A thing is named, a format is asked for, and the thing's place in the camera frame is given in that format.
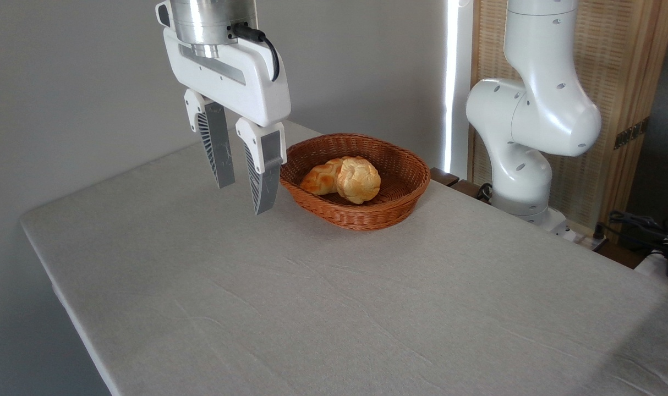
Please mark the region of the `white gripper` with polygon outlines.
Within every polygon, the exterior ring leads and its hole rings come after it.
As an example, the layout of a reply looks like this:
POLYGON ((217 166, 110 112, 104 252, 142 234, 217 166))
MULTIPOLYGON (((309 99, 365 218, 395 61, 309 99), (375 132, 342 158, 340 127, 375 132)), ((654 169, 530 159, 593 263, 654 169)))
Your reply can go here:
POLYGON ((235 183, 228 108, 242 116, 236 132, 244 145, 254 213, 270 210, 287 163, 279 122, 291 114, 291 96, 283 60, 259 30, 256 3, 161 2, 156 19, 173 75, 189 88, 188 120, 200 135, 217 186, 235 183))

